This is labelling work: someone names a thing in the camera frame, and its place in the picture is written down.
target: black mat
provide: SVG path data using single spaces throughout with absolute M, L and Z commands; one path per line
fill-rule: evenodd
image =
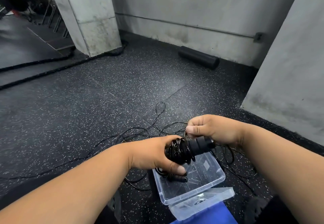
M 39 173 L 75 157 L 85 156 L 103 138 L 126 128 L 149 126 L 157 102 L 166 103 L 158 121 L 164 126 L 212 113 L 257 124 L 317 153 L 323 147 L 239 109 L 257 70 L 221 61 L 210 71 L 177 55 L 177 47 L 122 34 L 129 45 L 118 57 L 103 57 L 0 92 L 0 172 L 2 176 Z M 76 163 L 62 167 L 67 170 Z M 249 162 L 237 155 L 234 166 L 247 174 Z M 143 172 L 133 170 L 129 178 Z M 0 180 L 0 195 L 23 180 Z M 262 177 L 248 181 L 267 199 L 273 192 Z M 145 179 L 139 187 L 148 187 Z M 221 186 L 236 195 L 225 203 L 239 223 L 249 189 L 226 172 Z M 122 223 L 167 224 L 174 220 L 167 206 L 150 192 L 120 187 Z

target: clear plastic container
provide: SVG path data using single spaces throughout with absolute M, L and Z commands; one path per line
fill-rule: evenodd
M 211 153 L 196 156 L 190 165 L 184 164 L 188 182 L 170 182 L 154 170 L 154 178 L 164 205 L 180 203 L 212 188 L 225 180 L 225 173 Z

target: concrete pillar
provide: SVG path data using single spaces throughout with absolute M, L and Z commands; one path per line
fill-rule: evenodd
M 95 56 L 121 46 L 111 0 L 55 0 L 78 50 Z

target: finger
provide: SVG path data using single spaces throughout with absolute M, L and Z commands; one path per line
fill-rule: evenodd
M 194 125 L 187 126 L 186 132 L 191 135 L 205 135 L 208 136 L 210 134 L 209 129 L 206 125 Z
M 166 145 L 170 145 L 173 140 L 175 140 L 177 138 L 181 138 L 181 136 L 178 136 L 178 135 L 167 135 L 167 136 L 163 136 L 161 138 L 162 138 L 163 143 L 165 143 Z
M 194 126 L 194 125 L 203 125 L 204 124 L 204 116 L 197 116 L 188 121 L 189 126 Z
M 171 160 L 168 160 L 167 158 L 165 158 L 162 162 L 162 165 L 160 168 L 162 168 L 163 170 L 169 172 L 169 173 L 173 173 L 173 174 L 177 174 L 177 175 L 185 175 L 187 173 L 186 169 L 175 163 L 172 162 Z

